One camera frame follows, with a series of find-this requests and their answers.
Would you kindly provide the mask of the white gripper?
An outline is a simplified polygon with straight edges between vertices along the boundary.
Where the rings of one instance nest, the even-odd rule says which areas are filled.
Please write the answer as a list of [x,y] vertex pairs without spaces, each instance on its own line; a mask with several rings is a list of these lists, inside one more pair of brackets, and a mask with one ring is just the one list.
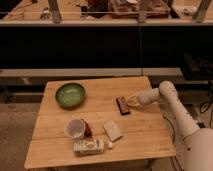
[[148,105],[156,102],[160,98],[158,88],[144,90],[138,93],[138,95],[132,95],[126,98],[127,105],[129,107],[138,107],[140,105]]

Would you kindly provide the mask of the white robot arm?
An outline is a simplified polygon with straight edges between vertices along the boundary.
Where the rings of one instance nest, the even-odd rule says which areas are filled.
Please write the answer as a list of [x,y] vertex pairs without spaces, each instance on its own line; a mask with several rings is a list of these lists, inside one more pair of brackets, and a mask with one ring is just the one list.
[[185,143],[184,171],[213,171],[213,129],[200,128],[178,97],[174,84],[162,81],[157,88],[143,90],[127,98],[130,107],[167,102],[176,118]]

